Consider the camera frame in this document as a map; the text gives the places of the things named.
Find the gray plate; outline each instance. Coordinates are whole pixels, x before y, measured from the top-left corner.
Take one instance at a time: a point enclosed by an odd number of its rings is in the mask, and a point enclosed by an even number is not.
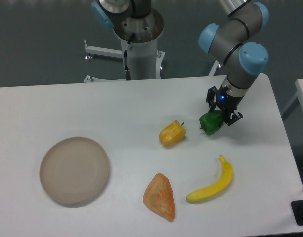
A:
[[[109,174],[105,150],[95,141],[72,137],[54,145],[44,156],[40,180],[45,191],[62,204],[94,198]]]

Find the cable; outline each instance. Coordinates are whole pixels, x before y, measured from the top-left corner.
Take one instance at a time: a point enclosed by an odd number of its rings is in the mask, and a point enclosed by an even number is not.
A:
[[[128,69],[128,66],[127,66],[127,52],[129,50],[131,42],[133,42],[135,37],[136,37],[136,34],[133,32],[131,34],[129,40],[127,41],[126,49],[124,50],[124,71],[125,71],[125,79],[126,80],[131,80],[130,70]]]

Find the gray floor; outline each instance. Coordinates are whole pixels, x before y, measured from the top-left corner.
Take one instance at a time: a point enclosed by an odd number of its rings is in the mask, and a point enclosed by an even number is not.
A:
[[[152,0],[165,21],[159,50],[165,51],[164,78],[206,76],[214,63],[197,45],[209,23],[227,17],[216,0]],[[268,26],[250,41],[270,55],[265,73],[282,109],[303,78],[303,0],[260,0],[270,11]],[[91,74],[124,78],[120,60],[84,61],[84,43],[120,49],[112,31],[94,19],[90,0],[0,0],[0,87],[82,83]],[[285,121],[299,167],[303,167],[303,112],[300,106]]]

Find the orange bread slice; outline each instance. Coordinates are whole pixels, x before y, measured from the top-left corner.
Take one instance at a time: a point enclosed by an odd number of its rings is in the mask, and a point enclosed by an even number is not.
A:
[[[168,221],[175,219],[175,203],[169,179],[156,174],[148,185],[144,195],[144,204],[156,214]]]

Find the yellow banana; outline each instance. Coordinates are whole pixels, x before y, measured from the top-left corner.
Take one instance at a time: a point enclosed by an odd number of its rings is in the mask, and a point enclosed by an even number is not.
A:
[[[222,165],[222,175],[220,179],[207,187],[189,193],[189,195],[186,196],[188,202],[199,202],[208,199],[220,193],[230,184],[234,173],[233,168],[231,164],[226,161],[224,156],[219,156],[219,160]]]

